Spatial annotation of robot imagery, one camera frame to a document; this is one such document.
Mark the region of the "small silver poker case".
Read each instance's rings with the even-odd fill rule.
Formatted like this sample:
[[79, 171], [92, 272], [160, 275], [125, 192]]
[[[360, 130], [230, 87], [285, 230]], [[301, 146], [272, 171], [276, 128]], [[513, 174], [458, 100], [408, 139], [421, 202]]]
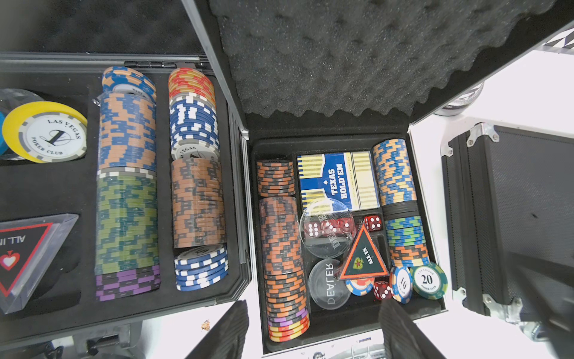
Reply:
[[[236, 228], [251, 247], [261, 349], [245, 358], [436, 358], [461, 294], [464, 314], [549, 325], [571, 316], [573, 135], [477, 119], [438, 130], [437, 109], [516, 64], [573, 23], [571, 1], [185, 1], [226, 105]], [[309, 330], [271, 340], [265, 288], [280, 224], [263, 210], [259, 161], [292, 164], [289, 213]], [[446, 296], [402, 304], [355, 296], [340, 269], [394, 266], [387, 233], [364, 218], [412, 217]], [[347, 263], [354, 258], [354, 265]]]

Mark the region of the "black carbon poker case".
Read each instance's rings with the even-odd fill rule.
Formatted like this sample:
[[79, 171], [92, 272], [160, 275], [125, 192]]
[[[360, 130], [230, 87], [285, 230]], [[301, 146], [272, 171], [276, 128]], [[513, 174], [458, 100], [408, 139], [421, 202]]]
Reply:
[[480, 122], [444, 146], [442, 173], [451, 285], [463, 306], [541, 321], [507, 258], [573, 265], [573, 140]]

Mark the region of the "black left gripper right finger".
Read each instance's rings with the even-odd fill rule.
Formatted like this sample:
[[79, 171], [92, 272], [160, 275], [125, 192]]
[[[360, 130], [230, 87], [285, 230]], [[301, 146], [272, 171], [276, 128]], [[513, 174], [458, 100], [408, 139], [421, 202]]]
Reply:
[[444, 359], [444, 355], [394, 299], [381, 302], [378, 320], [384, 334], [387, 358]]

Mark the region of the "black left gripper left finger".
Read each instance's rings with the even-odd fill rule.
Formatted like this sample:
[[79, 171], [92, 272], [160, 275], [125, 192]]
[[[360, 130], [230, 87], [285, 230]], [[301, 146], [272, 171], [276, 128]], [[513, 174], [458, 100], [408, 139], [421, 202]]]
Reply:
[[249, 324], [247, 302], [235, 302], [186, 358], [240, 359]]

